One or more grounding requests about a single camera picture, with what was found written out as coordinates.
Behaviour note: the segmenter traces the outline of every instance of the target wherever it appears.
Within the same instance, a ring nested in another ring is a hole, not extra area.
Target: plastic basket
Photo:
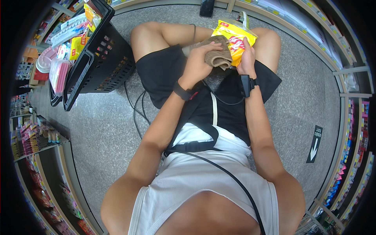
[[[104,17],[68,74],[62,98],[65,111],[78,94],[111,92],[135,69],[132,48],[110,23],[115,10],[103,0],[92,2]]]
[[[63,97],[62,96],[59,97],[55,94],[50,80],[48,80],[48,85],[49,85],[49,90],[50,90],[50,103],[52,107],[55,107],[58,103],[60,103],[63,100]]]

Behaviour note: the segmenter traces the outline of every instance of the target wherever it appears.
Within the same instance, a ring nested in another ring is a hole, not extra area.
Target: ribbed white tank top
[[[195,153],[222,166],[247,188],[253,197],[266,234],[278,235],[278,202],[274,184],[250,170],[247,156],[250,147],[227,130],[214,126],[219,133],[215,148],[224,150]],[[187,123],[174,144],[190,141],[210,141],[211,137],[193,124]],[[225,196],[256,221],[249,198],[225,172],[192,156],[172,153],[164,161],[161,173],[137,195],[129,226],[129,235],[152,235],[167,218],[190,197],[212,191]]]

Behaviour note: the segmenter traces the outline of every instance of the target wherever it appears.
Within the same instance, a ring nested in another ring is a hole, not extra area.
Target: knee
[[[150,21],[150,22],[139,24],[132,29],[132,31],[130,32],[130,36],[131,38],[133,38],[135,36],[145,35],[151,31],[158,31],[159,24],[161,23],[155,22],[155,21]]]
[[[268,40],[273,40],[279,43],[281,41],[278,33],[274,30],[268,28],[254,28],[251,29],[251,31],[255,33],[258,38],[267,38]]]

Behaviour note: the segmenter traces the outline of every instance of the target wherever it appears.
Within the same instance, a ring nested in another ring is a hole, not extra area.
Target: brown towel
[[[215,43],[222,43],[221,47],[223,48],[222,51],[210,51],[205,55],[205,62],[208,65],[211,65],[213,67],[221,67],[223,70],[230,68],[232,57],[229,48],[227,47],[227,44],[229,41],[227,38],[223,35],[217,35],[212,36],[201,43],[199,43],[195,47],[200,47],[203,45],[207,45],[211,42]]]

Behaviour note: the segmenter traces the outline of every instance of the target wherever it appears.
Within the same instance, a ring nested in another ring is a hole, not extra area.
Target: black shorts
[[[180,45],[152,52],[137,61],[136,69],[141,82],[156,108],[160,109],[171,95],[175,82],[184,72],[185,63],[186,57]],[[281,79],[259,61],[255,62],[255,71],[265,103],[277,89]],[[237,74],[236,70],[233,70],[215,91],[215,94],[227,103],[236,103],[242,99],[239,85],[234,79]],[[244,101],[238,105],[226,105],[218,100],[217,109],[217,125],[233,133],[249,146]],[[201,101],[190,119],[213,123],[213,104],[210,93]]]

